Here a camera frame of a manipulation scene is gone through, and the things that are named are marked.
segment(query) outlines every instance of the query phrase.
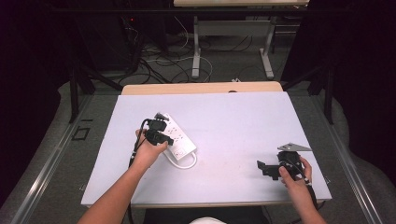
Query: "wooden desk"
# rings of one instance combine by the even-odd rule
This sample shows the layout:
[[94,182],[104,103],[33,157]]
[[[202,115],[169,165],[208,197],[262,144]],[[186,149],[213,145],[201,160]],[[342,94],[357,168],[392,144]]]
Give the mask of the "wooden desk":
[[[93,204],[126,171],[134,131],[159,111],[169,113],[197,146],[198,162],[180,170],[160,155],[141,179],[132,207],[290,203],[283,184],[263,176],[257,161],[277,164],[277,147],[289,142],[309,147],[300,121],[278,83],[241,82],[125,87],[81,204]],[[317,199],[330,200],[314,154],[300,154],[313,167]],[[190,164],[185,159],[180,165]]]
[[[303,6],[309,0],[175,0],[176,7],[279,7]],[[194,58],[192,62],[193,78],[199,77],[201,49],[200,35],[256,35],[265,36],[264,48],[260,49],[265,75],[269,80],[274,72],[268,58],[268,50],[274,35],[276,17],[269,21],[199,21],[194,17]]]

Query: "person's right arm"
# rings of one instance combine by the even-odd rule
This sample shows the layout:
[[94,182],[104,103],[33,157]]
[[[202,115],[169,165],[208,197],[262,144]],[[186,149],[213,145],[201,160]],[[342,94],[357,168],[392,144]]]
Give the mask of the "person's right arm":
[[[308,161],[300,157],[301,162],[304,166],[304,175],[312,183],[312,167]],[[305,224],[315,223],[321,224],[326,223],[323,217],[320,215],[318,210],[312,203],[311,195],[309,194],[308,188],[305,185],[303,179],[294,181],[289,172],[285,167],[281,166],[279,168],[280,176],[283,178],[282,182],[288,188],[289,196],[293,202],[297,213],[300,215],[301,220]]]

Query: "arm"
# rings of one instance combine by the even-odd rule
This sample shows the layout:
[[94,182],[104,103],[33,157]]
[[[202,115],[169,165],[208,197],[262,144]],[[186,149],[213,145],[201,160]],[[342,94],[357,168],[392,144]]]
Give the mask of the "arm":
[[[312,167],[308,163],[308,161],[302,157],[300,157],[301,162],[304,166],[304,174],[312,183]],[[279,168],[280,176],[282,176],[282,182],[288,188],[289,196],[293,202],[295,209],[300,215],[301,220],[305,224],[315,223],[321,224],[326,223],[323,217],[315,208],[312,203],[311,195],[309,194],[308,188],[305,185],[305,182],[300,179],[294,181],[289,172],[285,169],[285,167]]]
[[144,139],[137,150],[134,163],[82,216],[78,223],[121,223],[140,178],[167,148],[167,142],[158,146]]

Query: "white power strip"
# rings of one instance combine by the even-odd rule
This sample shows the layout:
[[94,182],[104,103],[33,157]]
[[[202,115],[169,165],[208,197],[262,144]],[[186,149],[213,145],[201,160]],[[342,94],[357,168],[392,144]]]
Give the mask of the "white power strip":
[[190,138],[181,130],[177,123],[169,116],[169,114],[163,114],[169,120],[165,120],[166,129],[163,134],[168,135],[174,140],[174,144],[168,147],[168,150],[172,153],[177,161],[181,160],[185,156],[192,153],[197,147],[190,140]]

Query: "white tabletop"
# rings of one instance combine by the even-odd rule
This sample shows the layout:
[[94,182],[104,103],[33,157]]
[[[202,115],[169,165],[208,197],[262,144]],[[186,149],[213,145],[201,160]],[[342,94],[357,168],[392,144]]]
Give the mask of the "white tabletop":
[[[132,206],[290,202],[283,184],[257,168],[257,161],[277,164],[279,146],[309,147],[290,98],[285,92],[235,92],[119,96],[81,204],[93,204],[127,170],[134,131],[157,112],[170,114],[197,146],[198,162],[180,170],[160,155],[141,179]],[[313,166],[317,199],[330,200],[314,154],[300,154]]]
[[175,0],[176,7],[303,6],[309,0]]

